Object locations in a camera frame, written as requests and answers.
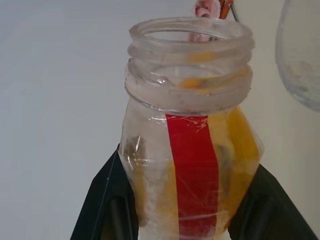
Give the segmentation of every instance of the plastic bottle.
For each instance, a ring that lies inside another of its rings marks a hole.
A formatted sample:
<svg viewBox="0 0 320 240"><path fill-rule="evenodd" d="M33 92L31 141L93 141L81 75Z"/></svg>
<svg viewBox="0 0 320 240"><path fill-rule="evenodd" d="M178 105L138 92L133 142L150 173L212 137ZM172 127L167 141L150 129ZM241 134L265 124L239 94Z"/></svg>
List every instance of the plastic bottle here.
<svg viewBox="0 0 320 240"><path fill-rule="evenodd" d="M238 107L251 87L252 33L181 17L139 23L130 35L119 155L141 240L221 239L262 153Z"/></svg>

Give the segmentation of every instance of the pink object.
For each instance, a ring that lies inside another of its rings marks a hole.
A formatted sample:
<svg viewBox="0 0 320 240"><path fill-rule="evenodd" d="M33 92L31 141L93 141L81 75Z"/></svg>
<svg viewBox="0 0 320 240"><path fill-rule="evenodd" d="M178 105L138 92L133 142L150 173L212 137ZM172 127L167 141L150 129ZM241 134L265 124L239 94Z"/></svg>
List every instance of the pink object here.
<svg viewBox="0 0 320 240"><path fill-rule="evenodd" d="M197 0L193 13L201 18L216 18L220 17L221 4L219 0ZM209 36L200 33L191 33L191 41L206 42L210 39Z"/></svg>

